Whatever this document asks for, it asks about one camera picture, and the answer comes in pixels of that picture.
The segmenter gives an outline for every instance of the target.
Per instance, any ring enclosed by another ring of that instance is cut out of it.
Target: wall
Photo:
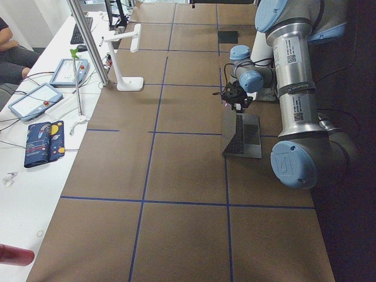
[[[0,16],[27,48],[47,47],[70,10],[66,0],[2,0]]]

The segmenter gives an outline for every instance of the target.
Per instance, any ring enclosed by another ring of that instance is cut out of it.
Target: dark floor
[[[374,1],[350,1],[344,38],[316,46],[312,57],[320,108],[354,138],[358,168],[313,200],[337,282],[376,281],[376,24]]]

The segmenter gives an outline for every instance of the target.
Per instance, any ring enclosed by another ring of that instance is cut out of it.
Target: light blue joint cap
[[[308,42],[311,44],[321,44],[328,41],[336,40],[343,36],[345,33],[346,23],[334,26],[325,31],[318,32],[308,37]]]
[[[259,72],[251,70],[239,77],[239,84],[247,93],[253,93],[263,88],[264,78]]]
[[[280,141],[270,155],[274,174],[294,189],[309,189],[317,184],[318,170],[311,156],[297,143]]]
[[[256,12],[256,29],[267,32],[278,20],[287,2],[288,0],[262,0]]]
[[[247,59],[251,56],[249,47],[246,45],[236,45],[230,50],[230,60],[240,61]]]

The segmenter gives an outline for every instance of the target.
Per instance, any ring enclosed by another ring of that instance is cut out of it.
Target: blue tape line
[[[129,51],[130,48],[119,48],[119,50],[127,50],[127,51]],[[218,52],[218,51],[208,51],[208,50],[177,50],[177,49],[139,49],[138,51],[196,52],[196,53],[198,53],[198,52],[199,53],[217,53]]]
[[[165,86],[189,86],[189,87],[220,87],[219,85],[192,85],[192,84],[169,84],[169,83],[144,83],[144,85],[165,85]]]
[[[216,28],[219,31],[218,4],[216,4],[216,18],[217,18],[217,26],[216,26]],[[218,47],[218,56],[220,56],[221,55],[221,49],[220,49],[220,45],[219,45],[219,40],[217,40],[217,47]]]
[[[174,29],[174,21],[175,21],[175,13],[176,13],[176,4],[175,4],[175,7],[174,7],[174,14],[173,14],[173,16],[172,16],[171,32],[170,32],[170,40],[169,40],[168,51],[170,51],[170,47],[171,47],[172,31],[173,31],[173,29]]]
[[[209,136],[221,136],[221,133],[194,133],[194,132],[169,132],[169,131],[148,131],[148,133],[155,134],[177,134],[177,135],[209,135]]]
[[[119,129],[87,129],[87,131],[120,132]]]
[[[132,200],[132,199],[113,199],[113,198],[78,197],[78,196],[60,196],[60,198],[69,199],[69,200],[90,200],[90,201],[104,201],[104,202],[131,202],[131,203],[142,202],[142,200]]]
[[[222,92],[223,85],[222,85],[222,68],[221,67],[219,67],[219,84],[220,84],[219,90],[220,92]]]
[[[104,201],[104,202],[131,202],[131,203],[147,203],[147,204],[183,204],[188,206],[214,206],[214,207],[242,207],[255,209],[293,209],[293,210],[315,210],[315,207],[303,206],[273,206],[260,204],[227,204],[227,203],[203,203],[203,202],[179,202],[179,201],[163,201],[163,200],[136,200],[136,199],[115,199],[100,197],[79,197],[79,196],[61,196],[61,199],[69,200],[88,200],[88,201]]]
[[[160,104],[162,101],[162,94],[163,94],[163,82],[165,81],[166,77],[166,70],[167,70],[167,62],[169,60],[169,57],[166,58],[166,61],[164,63],[165,65],[165,70],[163,72],[163,79],[162,79],[162,87],[160,89],[160,95],[159,95],[159,102],[158,102],[158,109],[157,109],[157,114],[155,118],[155,124],[154,124],[154,131],[157,130],[158,126],[158,117],[159,117],[159,110],[160,110]],[[137,252],[137,244],[139,240],[139,234],[140,234],[140,228],[141,228],[141,219],[142,219],[142,214],[143,214],[143,206],[145,203],[145,196],[146,196],[146,189],[147,189],[147,181],[149,179],[149,172],[150,172],[150,165],[152,163],[152,157],[153,157],[153,149],[154,149],[154,142],[155,142],[155,133],[153,134],[153,139],[152,139],[152,145],[150,147],[150,155],[149,155],[149,162],[147,164],[147,171],[146,171],[146,176],[145,176],[145,184],[143,188],[143,193],[142,193],[142,202],[141,202],[141,208],[140,208],[140,215],[139,215],[139,220],[137,223],[137,230],[136,230],[136,238],[135,238],[135,244],[133,246],[133,253],[132,253],[132,262],[130,264],[130,270],[129,270],[129,277],[128,277],[128,282],[132,281],[132,274],[133,274],[133,267],[135,265],[135,258],[136,258],[136,252]]]
[[[134,22],[131,22],[132,24],[144,24],[144,25],[171,25],[171,23],[170,22],[136,22],[136,21],[134,21]],[[227,24],[227,25],[220,25],[219,23],[218,23],[218,21],[217,21],[217,23],[215,24],[215,23],[211,23],[211,24],[206,24],[206,23],[177,23],[177,22],[173,22],[173,24],[174,25],[207,25],[207,26],[219,26],[219,27],[221,27],[221,26],[253,26],[253,27],[255,27],[254,25],[232,25],[232,24]]]
[[[224,176],[226,181],[226,202],[227,202],[227,234],[229,237],[229,260],[230,260],[230,281],[234,281],[234,269],[233,269],[233,249],[231,240],[231,217],[230,217],[230,190],[229,190],[229,178],[227,170],[227,158],[224,157]]]

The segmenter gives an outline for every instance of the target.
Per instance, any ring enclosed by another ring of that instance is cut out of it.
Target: robot label sticker
[[[278,66],[287,66],[292,63],[301,63],[301,52],[299,37],[283,38],[276,48],[274,48],[274,57],[278,53]]]
[[[275,64],[276,69],[277,69],[280,66],[280,53],[278,51],[278,47],[274,47],[273,54],[274,54],[274,64]]]
[[[309,109],[307,109],[307,99],[307,94],[293,96],[295,122],[306,122],[307,117],[304,113],[310,113]]]

